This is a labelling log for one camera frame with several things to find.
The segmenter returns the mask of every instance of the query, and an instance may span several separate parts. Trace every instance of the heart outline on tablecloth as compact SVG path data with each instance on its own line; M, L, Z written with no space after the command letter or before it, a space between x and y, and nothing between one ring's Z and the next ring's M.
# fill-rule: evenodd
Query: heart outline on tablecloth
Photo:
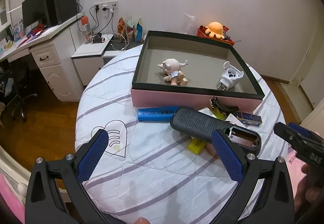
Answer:
M109 136L108 146L105 150L106 153L111 155L116 155L125 158L126 157L126 147L127 147L127 127L126 124L121 120L112 120L105 125L105 127L97 126L92 129L91 137L93 137L93 131L96 128L104 129ZM116 151L114 150L113 145L118 144L121 145L121 149Z

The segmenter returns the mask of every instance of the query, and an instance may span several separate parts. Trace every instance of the orange octopus plush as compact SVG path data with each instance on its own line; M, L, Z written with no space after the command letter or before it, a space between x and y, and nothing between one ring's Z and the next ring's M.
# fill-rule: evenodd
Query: orange octopus plush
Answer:
M205 34L209 35L210 37L216 37L218 39L225 38L223 35L223 26L218 22L210 23L205 31Z

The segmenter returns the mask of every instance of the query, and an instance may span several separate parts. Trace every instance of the drawer handle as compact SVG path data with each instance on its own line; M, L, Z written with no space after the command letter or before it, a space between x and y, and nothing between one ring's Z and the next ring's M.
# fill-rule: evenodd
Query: drawer handle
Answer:
M48 59L48 56L47 56L46 58L44 58L44 59L39 58L39 61L43 61L43 60L45 60L45 59Z

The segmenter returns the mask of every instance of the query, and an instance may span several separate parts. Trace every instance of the white round knob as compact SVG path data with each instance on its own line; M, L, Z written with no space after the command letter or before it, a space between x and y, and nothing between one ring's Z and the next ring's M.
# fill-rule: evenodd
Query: white round knob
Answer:
M25 185L24 183L18 183L17 188L18 188L18 192L19 194L21 194L23 197L26 197L27 194L27 185Z

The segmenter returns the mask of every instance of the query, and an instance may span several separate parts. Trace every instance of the heart drawing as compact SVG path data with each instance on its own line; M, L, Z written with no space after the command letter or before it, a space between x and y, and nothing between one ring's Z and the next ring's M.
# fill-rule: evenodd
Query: heart drawing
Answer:
M125 158L127 146L127 128L124 122L120 120L113 120L107 123L105 127L97 126L93 128L91 137L93 137L99 129L106 130L109 136L108 146L105 152Z

